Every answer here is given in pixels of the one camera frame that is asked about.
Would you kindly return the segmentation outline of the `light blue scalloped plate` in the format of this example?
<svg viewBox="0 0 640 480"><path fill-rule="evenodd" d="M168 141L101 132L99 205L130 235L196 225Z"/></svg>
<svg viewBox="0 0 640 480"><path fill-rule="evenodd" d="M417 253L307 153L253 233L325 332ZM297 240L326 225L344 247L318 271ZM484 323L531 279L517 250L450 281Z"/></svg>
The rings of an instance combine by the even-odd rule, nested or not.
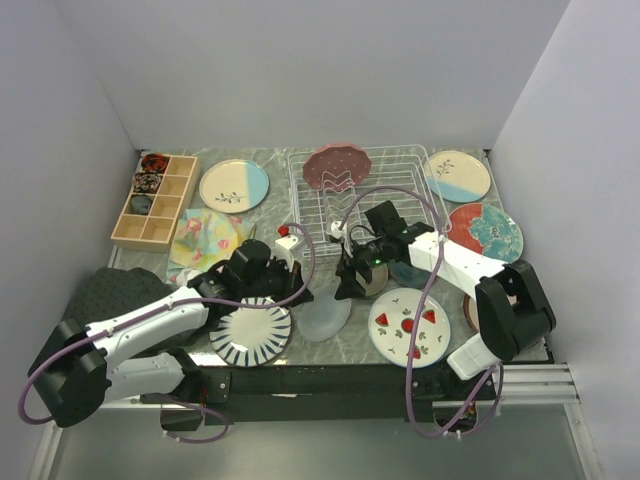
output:
<svg viewBox="0 0 640 480"><path fill-rule="evenodd" d="M314 292L314 300L305 303L297 316L298 330L312 342L326 341L339 333L346 324L352 300L336 300L338 283L327 284Z"/></svg>

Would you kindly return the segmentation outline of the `pink polka dot plate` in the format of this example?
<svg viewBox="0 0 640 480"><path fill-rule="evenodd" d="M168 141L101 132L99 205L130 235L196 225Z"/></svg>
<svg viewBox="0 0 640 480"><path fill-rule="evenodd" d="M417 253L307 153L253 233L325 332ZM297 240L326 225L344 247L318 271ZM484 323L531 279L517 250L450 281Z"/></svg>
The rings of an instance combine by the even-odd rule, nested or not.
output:
<svg viewBox="0 0 640 480"><path fill-rule="evenodd" d="M362 183L372 161L360 147L338 143L318 148L302 167L302 178L313 189L341 192Z"/></svg>

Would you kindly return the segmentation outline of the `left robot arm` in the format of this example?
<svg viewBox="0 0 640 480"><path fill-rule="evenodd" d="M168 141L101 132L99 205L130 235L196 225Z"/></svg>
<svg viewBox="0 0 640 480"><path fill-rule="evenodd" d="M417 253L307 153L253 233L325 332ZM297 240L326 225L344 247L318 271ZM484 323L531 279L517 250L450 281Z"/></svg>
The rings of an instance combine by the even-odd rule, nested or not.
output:
<svg viewBox="0 0 640 480"><path fill-rule="evenodd" d="M61 428L74 426L105 403L145 394L176 401L197 398L204 388L200 368L181 348L157 355L151 348L181 334L216 328L241 309L292 307L313 296L294 251L292 234L268 246L246 240L230 259L192 278L186 285L143 307L82 325L61 321L28 372Z"/></svg>

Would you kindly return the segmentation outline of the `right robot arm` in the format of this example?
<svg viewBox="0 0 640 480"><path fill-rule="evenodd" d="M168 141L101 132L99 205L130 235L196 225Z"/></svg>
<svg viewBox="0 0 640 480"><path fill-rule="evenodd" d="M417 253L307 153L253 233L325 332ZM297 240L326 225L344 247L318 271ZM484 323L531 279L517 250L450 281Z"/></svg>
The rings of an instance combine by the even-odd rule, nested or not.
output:
<svg viewBox="0 0 640 480"><path fill-rule="evenodd" d="M373 238L351 238L345 222L331 224L331 241L342 253L335 298L363 298L372 271L389 262L430 272L475 300L479 332L447 358L439 374L444 395L460 399L474 386L476 374L514 357L549 334L556 318L534 268L524 260L492 259L447 239L423 222L409 225L390 201L365 212Z"/></svg>

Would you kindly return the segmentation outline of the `beige saucer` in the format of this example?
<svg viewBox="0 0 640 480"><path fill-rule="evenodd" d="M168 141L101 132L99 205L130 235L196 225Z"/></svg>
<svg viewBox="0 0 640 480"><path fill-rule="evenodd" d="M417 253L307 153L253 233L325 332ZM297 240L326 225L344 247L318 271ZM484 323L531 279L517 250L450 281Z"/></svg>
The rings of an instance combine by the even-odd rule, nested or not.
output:
<svg viewBox="0 0 640 480"><path fill-rule="evenodd" d="M365 296L373 297L382 292L388 282L388 278L389 271L386 264L373 268L371 281L364 286Z"/></svg>

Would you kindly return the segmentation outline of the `watermelon pattern plate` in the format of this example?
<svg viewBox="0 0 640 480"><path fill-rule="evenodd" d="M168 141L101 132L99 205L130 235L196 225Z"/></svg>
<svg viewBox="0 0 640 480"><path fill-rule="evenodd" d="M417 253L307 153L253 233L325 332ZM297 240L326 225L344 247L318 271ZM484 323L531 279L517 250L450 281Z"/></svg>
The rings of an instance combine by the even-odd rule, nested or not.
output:
<svg viewBox="0 0 640 480"><path fill-rule="evenodd" d="M446 353L451 340L449 318L442 306L428 297L419 321L416 308L422 291L397 288L381 295L371 306L368 331L376 350L388 361L406 367L410 339L418 325L413 343L413 367L425 368L437 363Z"/></svg>

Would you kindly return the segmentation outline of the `teal saucer brown rim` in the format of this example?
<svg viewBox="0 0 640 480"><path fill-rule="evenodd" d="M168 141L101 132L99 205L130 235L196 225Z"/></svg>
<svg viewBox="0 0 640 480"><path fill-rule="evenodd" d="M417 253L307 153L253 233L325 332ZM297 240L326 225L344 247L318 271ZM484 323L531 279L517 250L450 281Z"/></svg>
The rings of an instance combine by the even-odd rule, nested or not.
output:
<svg viewBox="0 0 640 480"><path fill-rule="evenodd" d="M430 276L428 271L409 266L402 261L390 262L388 268L390 276L399 285L407 288L423 289Z"/></svg>

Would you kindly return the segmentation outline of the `blue striped white plate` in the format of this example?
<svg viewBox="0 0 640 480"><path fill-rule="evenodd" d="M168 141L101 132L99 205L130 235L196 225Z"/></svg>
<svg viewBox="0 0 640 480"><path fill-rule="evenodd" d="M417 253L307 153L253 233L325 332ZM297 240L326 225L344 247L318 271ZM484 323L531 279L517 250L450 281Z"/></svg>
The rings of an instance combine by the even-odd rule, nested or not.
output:
<svg viewBox="0 0 640 480"><path fill-rule="evenodd" d="M222 317L209 334L214 351L227 364L253 368L280 355L292 330L290 311L269 297L249 297Z"/></svg>

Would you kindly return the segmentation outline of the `floral pastel cloth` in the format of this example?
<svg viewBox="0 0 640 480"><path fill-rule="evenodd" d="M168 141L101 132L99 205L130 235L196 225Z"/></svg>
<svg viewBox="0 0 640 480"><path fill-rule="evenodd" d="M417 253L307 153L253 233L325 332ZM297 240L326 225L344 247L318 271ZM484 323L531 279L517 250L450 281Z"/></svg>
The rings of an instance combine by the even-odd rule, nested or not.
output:
<svg viewBox="0 0 640 480"><path fill-rule="evenodd" d="M206 272L255 235L256 224L209 208L186 209L177 222L166 269L167 281L175 284L185 268Z"/></svg>

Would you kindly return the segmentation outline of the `maroon rim beige plate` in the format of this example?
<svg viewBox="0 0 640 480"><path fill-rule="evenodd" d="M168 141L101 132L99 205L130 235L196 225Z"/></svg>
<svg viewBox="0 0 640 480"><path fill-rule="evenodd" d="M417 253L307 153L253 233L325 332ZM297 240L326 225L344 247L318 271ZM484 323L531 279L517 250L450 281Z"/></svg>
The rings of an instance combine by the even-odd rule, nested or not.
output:
<svg viewBox="0 0 640 480"><path fill-rule="evenodd" d="M479 316L476 301L469 295L465 295L463 299L463 313L465 318L474 332L480 330Z"/></svg>

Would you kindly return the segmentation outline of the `black table front beam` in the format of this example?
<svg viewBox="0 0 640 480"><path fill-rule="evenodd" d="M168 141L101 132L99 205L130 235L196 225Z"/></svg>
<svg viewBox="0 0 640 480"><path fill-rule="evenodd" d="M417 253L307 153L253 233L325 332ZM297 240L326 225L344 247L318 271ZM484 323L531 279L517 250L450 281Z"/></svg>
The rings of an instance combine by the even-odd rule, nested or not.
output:
<svg viewBox="0 0 640 480"><path fill-rule="evenodd" d="M262 421L403 419L406 370L392 364L201 367L200 384L180 394L232 423ZM444 363L414 369L416 420L433 421L437 402L462 403L480 380L462 381Z"/></svg>

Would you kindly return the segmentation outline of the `cream blue plate left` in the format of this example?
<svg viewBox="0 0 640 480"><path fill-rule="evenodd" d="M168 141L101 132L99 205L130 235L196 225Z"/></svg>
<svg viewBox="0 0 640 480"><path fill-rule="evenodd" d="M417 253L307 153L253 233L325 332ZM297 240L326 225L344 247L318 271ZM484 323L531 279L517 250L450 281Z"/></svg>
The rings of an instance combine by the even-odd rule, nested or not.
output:
<svg viewBox="0 0 640 480"><path fill-rule="evenodd" d="M209 208L238 214L257 207L267 196L270 180L253 161L230 159L209 168L199 183L199 195Z"/></svg>

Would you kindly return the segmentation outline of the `cream blue plate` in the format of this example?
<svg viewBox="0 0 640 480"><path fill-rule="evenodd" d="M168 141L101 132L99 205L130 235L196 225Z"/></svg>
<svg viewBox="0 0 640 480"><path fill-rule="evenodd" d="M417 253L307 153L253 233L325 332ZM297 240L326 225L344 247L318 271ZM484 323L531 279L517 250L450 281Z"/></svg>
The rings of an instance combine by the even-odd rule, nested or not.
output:
<svg viewBox="0 0 640 480"><path fill-rule="evenodd" d="M199 183L199 195L209 208L238 214L257 207L267 196L270 180L253 161L230 159L209 168Z"/></svg>
<svg viewBox="0 0 640 480"><path fill-rule="evenodd" d="M487 168L480 160L461 151L435 153L424 162L423 169L428 187L451 202L476 202L491 188Z"/></svg>

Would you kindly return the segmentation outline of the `red teal floral plate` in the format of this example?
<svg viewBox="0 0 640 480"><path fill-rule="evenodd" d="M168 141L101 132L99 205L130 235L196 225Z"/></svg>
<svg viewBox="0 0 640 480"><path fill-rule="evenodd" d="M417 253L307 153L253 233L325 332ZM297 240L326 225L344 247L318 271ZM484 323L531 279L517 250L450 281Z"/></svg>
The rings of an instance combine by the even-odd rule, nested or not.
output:
<svg viewBox="0 0 640 480"><path fill-rule="evenodd" d="M486 257L512 263L524 250L519 225L503 210L483 203L462 205L449 215L448 238Z"/></svg>

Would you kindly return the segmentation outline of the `cream blue plate right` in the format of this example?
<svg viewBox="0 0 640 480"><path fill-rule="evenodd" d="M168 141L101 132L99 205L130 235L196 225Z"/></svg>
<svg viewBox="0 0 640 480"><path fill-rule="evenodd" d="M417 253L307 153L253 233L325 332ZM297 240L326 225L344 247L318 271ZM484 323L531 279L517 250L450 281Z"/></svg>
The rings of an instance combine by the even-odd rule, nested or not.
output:
<svg viewBox="0 0 640 480"><path fill-rule="evenodd" d="M461 151L435 153L424 162L423 169L428 187L451 202L476 202L491 188L487 168L480 160Z"/></svg>

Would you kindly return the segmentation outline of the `wooden compartment box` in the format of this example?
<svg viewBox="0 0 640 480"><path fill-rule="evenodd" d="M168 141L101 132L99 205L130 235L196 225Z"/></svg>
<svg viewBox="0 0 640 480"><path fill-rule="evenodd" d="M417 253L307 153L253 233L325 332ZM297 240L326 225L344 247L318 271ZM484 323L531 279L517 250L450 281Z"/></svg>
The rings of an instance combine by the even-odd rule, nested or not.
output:
<svg viewBox="0 0 640 480"><path fill-rule="evenodd" d="M177 222L189 205L200 174L200 161L195 156L158 153L170 158L156 194L144 194L153 199L148 215L130 212L129 200L138 195L129 190L125 204L111 234L115 246L136 251L166 253L169 251ZM140 164L134 173L144 172Z"/></svg>

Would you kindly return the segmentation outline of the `grey fabric item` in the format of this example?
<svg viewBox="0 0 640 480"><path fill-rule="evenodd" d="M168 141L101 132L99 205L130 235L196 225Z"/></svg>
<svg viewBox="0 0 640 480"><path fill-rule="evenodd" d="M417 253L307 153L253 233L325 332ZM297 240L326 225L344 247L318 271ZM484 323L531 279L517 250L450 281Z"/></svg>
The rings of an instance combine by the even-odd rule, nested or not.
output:
<svg viewBox="0 0 640 480"><path fill-rule="evenodd" d="M152 205L153 199L144 194L132 195L129 200L130 212L135 215L148 215Z"/></svg>

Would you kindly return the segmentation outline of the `patterned brown fabric item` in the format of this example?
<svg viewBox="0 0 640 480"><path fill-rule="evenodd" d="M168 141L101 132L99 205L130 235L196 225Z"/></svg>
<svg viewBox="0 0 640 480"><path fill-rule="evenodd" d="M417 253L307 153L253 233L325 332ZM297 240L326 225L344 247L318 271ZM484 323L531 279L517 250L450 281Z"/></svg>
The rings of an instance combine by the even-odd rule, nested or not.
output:
<svg viewBox="0 0 640 480"><path fill-rule="evenodd" d="M132 181L132 191L136 194L156 194L162 176L155 172L137 172Z"/></svg>

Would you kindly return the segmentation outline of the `dark dotted cloth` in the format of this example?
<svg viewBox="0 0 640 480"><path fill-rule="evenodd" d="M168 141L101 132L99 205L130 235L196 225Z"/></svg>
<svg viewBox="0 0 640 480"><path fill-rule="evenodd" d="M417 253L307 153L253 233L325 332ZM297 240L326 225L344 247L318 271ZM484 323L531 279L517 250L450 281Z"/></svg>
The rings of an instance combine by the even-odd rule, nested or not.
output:
<svg viewBox="0 0 640 480"><path fill-rule="evenodd" d="M162 300L175 290L140 267L131 270L103 267L78 287L65 308L62 321L71 319L86 326Z"/></svg>

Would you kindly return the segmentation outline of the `red black fabric item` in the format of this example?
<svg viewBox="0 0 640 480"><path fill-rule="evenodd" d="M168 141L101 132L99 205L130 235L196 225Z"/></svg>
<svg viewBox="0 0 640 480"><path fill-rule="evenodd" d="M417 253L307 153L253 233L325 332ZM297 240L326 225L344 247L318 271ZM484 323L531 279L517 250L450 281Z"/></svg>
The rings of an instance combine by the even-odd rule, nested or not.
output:
<svg viewBox="0 0 640 480"><path fill-rule="evenodd" d="M141 169L144 172L163 174L169 164L170 158L158 154L150 153L145 155L141 160Z"/></svg>

